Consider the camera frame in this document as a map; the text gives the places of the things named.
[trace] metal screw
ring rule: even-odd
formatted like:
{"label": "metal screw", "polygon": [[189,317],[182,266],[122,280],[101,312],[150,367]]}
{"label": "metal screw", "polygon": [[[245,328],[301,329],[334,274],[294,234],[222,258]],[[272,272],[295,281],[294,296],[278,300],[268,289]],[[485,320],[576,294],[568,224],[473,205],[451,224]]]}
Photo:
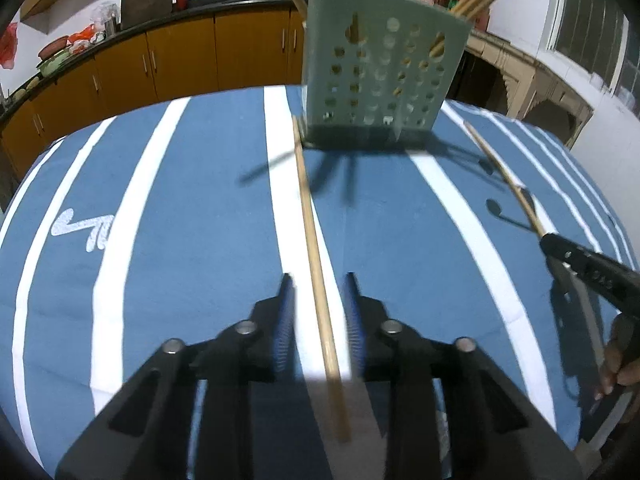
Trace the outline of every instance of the metal screw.
{"label": "metal screw", "polygon": [[395,319],[387,319],[380,324],[380,328],[385,334],[394,335],[402,332],[402,323]]}
{"label": "metal screw", "polygon": [[251,335],[258,326],[250,319],[245,319],[236,325],[236,332],[240,335]]}
{"label": "metal screw", "polygon": [[456,348],[461,352],[469,353],[476,349],[476,342],[470,337],[456,339]]}
{"label": "metal screw", "polygon": [[184,341],[182,339],[168,339],[162,343],[162,351],[165,354],[175,354],[184,348]]}

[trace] orange cabinet door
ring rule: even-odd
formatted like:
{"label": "orange cabinet door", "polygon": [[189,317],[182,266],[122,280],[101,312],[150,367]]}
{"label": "orange cabinet door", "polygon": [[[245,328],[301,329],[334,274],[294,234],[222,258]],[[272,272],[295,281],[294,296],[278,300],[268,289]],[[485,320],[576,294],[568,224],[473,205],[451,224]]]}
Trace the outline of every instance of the orange cabinet door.
{"label": "orange cabinet door", "polygon": [[145,34],[99,52],[95,63],[110,116],[158,102]]}
{"label": "orange cabinet door", "polygon": [[220,90],[286,83],[288,37],[288,9],[216,15]]}
{"label": "orange cabinet door", "polygon": [[296,10],[289,18],[289,55],[287,57],[287,84],[299,85],[302,82],[302,55],[305,46],[305,30],[302,18]]}
{"label": "orange cabinet door", "polygon": [[146,42],[158,100],[218,90],[213,18],[150,30]]}
{"label": "orange cabinet door", "polygon": [[32,99],[46,143],[107,117],[95,61],[90,59],[61,76]]}
{"label": "orange cabinet door", "polygon": [[26,101],[0,133],[2,148],[20,180],[46,147],[39,130],[33,105]]}

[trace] red plastic bag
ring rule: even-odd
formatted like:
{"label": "red plastic bag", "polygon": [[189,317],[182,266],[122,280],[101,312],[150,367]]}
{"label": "red plastic bag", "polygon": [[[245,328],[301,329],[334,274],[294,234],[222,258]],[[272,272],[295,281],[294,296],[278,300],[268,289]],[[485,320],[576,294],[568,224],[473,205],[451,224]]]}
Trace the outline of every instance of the red plastic bag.
{"label": "red plastic bag", "polygon": [[18,50],[18,23],[10,23],[0,38],[0,65],[11,70],[14,67],[15,53]]}
{"label": "red plastic bag", "polygon": [[92,23],[84,30],[81,30],[80,32],[76,32],[75,34],[72,34],[71,36],[69,36],[69,43],[74,44],[78,40],[89,41],[94,36],[94,34],[95,34],[95,27],[94,27],[94,24]]}

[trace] black countertop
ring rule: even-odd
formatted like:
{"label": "black countertop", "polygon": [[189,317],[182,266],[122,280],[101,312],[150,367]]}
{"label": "black countertop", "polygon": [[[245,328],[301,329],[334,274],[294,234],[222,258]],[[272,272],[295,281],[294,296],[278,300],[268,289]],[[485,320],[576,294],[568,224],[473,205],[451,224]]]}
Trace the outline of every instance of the black countertop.
{"label": "black countertop", "polygon": [[[22,99],[12,102],[11,105],[8,106],[4,113],[0,115],[0,128],[4,126],[4,124],[9,120],[14,112],[27,99],[35,97],[50,83],[57,80],[60,76],[64,75],[66,72],[69,72],[70,70],[81,64],[83,61],[95,56],[95,54],[97,54],[101,50],[108,48],[115,43],[118,43],[119,41],[127,40],[129,38],[132,38],[133,36],[151,30],[152,28],[161,27],[162,25],[166,25],[167,23],[177,22],[179,20],[196,18],[197,16],[207,16],[210,14],[221,12],[223,10],[265,6],[293,6],[293,2],[291,0],[189,0],[189,7],[186,10],[175,10],[174,5],[174,12],[172,12],[168,16],[158,18],[157,20],[149,20],[148,22],[141,23],[140,25],[136,25],[135,27],[131,27],[127,30],[118,32],[110,38],[106,38],[100,43],[96,43],[84,52],[71,57],[53,74],[42,78],[38,85],[35,88],[27,91],[26,95]],[[21,86],[21,88],[24,88],[27,83],[28,81],[26,81],[24,85]]]}

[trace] table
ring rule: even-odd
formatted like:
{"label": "table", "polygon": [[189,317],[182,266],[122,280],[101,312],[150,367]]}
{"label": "table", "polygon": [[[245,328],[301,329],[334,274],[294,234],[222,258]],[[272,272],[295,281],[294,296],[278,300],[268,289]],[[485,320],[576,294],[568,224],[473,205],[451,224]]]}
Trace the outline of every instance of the table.
{"label": "table", "polygon": [[[256,390],[256,478],[380,477],[380,396],[350,393],[345,450],[313,380],[324,368],[292,156],[301,111],[297,87],[185,98],[84,128],[36,161],[0,230],[0,406],[47,472],[162,341],[214,337],[289,272],[307,387],[295,416]],[[536,235],[462,120],[526,185],[548,231],[638,268],[596,185],[532,126],[447,102],[426,152],[305,150],[340,371],[351,373],[341,294],[353,271],[423,336],[477,339],[574,446],[596,380],[584,319],[552,288]],[[606,339],[615,310],[591,300]]]}

